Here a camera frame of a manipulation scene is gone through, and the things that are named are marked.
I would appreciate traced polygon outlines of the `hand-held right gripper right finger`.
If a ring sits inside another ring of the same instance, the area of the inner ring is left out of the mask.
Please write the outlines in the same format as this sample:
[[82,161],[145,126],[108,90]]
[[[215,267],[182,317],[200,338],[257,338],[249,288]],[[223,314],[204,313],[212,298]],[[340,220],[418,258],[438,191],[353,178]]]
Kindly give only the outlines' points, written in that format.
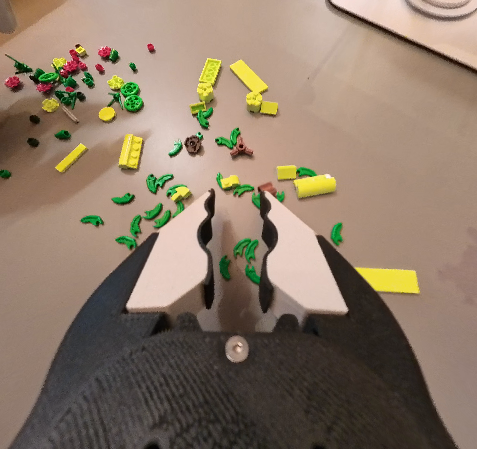
[[260,193],[264,253],[259,282],[263,316],[258,332],[270,332],[286,314],[303,326],[311,315],[344,317],[349,308],[314,230],[268,191]]

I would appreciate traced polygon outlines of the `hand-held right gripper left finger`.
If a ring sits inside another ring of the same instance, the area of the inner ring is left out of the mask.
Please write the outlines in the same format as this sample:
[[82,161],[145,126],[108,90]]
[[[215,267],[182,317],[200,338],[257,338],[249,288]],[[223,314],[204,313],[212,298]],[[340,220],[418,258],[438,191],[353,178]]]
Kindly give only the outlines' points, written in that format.
[[197,315],[214,300],[212,239],[215,191],[208,190],[157,232],[157,239],[126,304],[128,313]]

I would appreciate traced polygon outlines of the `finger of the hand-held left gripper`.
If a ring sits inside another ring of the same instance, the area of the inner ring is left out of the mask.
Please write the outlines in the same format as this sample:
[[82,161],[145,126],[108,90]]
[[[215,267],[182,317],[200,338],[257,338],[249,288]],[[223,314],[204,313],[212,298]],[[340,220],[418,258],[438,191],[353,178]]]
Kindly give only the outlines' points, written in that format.
[[17,20],[10,0],[0,0],[0,32],[12,34],[17,27]]

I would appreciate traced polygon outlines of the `lime slope toy brick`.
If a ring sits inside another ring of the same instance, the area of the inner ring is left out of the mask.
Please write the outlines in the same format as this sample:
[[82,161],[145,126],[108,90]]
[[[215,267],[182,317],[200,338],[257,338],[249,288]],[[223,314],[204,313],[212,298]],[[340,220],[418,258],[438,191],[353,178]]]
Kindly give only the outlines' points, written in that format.
[[133,134],[126,134],[122,143],[118,167],[121,169],[136,170],[139,166],[142,146],[142,137]]

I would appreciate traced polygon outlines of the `scattered green leaf pieces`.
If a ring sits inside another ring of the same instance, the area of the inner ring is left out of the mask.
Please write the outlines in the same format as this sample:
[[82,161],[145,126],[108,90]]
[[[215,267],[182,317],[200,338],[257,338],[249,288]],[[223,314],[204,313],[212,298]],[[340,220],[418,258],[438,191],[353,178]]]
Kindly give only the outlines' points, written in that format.
[[[222,136],[215,139],[218,145],[226,145],[230,149],[232,149],[233,145],[238,144],[239,141],[242,141],[242,137],[240,135],[239,128],[234,128],[230,133],[230,139],[226,139]],[[253,191],[254,187],[248,184],[240,184],[237,180],[229,189],[234,188],[233,195],[242,195],[244,192]],[[183,200],[186,198],[185,194],[180,194],[180,191],[186,191],[185,186],[173,186],[167,191],[167,195],[169,195],[175,202],[176,202],[176,212],[174,214],[171,213],[170,210],[165,211],[165,213],[158,219],[154,220],[154,228],[161,228],[165,224],[167,224],[171,218],[175,218],[179,215],[182,211],[184,211]],[[140,222],[142,219],[144,220],[152,220],[154,217],[157,217],[162,212],[163,205],[158,203],[152,210],[146,211],[144,215],[136,215],[130,224],[130,234],[129,236],[120,236],[116,238],[117,243],[122,243],[127,246],[129,250],[135,249],[137,246],[135,238],[141,232],[140,229]],[[80,219],[81,223],[84,224],[92,224],[96,227],[99,225],[104,225],[103,219],[99,215],[86,215]],[[343,229],[342,222],[338,222],[331,230],[331,240],[336,245],[339,245],[343,242],[343,237],[341,235]],[[251,260],[255,259],[255,248],[258,245],[258,240],[251,240],[250,238],[245,238],[240,240],[233,249],[234,257],[245,255],[247,260],[247,267],[245,269],[247,277],[255,284],[259,284],[260,277],[256,273],[255,267],[250,264]],[[219,270],[221,275],[224,279],[230,279],[230,272],[229,272],[229,265],[230,260],[228,259],[227,255],[223,255],[220,262],[219,262]]]

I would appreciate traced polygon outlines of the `wide lime toy tile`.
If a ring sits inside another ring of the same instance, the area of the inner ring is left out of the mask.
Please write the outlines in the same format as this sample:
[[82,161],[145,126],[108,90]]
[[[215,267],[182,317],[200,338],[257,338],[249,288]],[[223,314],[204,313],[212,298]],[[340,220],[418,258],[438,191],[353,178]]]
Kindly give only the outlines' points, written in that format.
[[375,291],[420,294],[420,288],[414,270],[363,267],[355,267],[355,270]]

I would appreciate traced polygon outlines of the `lime half cylinder brick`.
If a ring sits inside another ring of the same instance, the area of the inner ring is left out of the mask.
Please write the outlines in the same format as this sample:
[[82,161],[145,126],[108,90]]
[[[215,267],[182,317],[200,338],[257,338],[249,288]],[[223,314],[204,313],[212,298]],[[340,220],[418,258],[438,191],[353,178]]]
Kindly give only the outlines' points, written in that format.
[[331,194],[336,191],[336,179],[330,174],[298,178],[293,181],[298,199]]

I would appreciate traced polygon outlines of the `narrow lime toy tile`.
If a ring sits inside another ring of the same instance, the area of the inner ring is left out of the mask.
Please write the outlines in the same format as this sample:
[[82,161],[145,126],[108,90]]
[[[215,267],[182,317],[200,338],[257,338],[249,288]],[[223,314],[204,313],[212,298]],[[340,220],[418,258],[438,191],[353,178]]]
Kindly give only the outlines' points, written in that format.
[[64,173],[75,162],[77,162],[87,151],[88,151],[88,148],[84,144],[82,143],[78,144],[69,154],[67,154],[63,158],[63,160],[61,160],[55,166],[55,169],[60,173]]

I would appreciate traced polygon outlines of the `large lime toy tile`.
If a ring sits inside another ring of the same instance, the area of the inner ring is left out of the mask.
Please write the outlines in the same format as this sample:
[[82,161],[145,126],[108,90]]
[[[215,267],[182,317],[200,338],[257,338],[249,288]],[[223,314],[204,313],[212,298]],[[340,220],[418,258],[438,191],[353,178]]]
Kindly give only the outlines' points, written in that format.
[[243,61],[230,64],[230,70],[254,93],[263,93],[268,85]]

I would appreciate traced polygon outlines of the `lime studded toy plate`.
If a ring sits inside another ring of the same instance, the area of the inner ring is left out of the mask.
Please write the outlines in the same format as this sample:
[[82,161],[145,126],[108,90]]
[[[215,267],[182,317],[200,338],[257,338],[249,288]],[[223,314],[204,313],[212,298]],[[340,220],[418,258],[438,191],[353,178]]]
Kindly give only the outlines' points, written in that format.
[[207,58],[204,68],[200,74],[199,82],[200,83],[210,83],[215,84],[222,61],[215,58]]

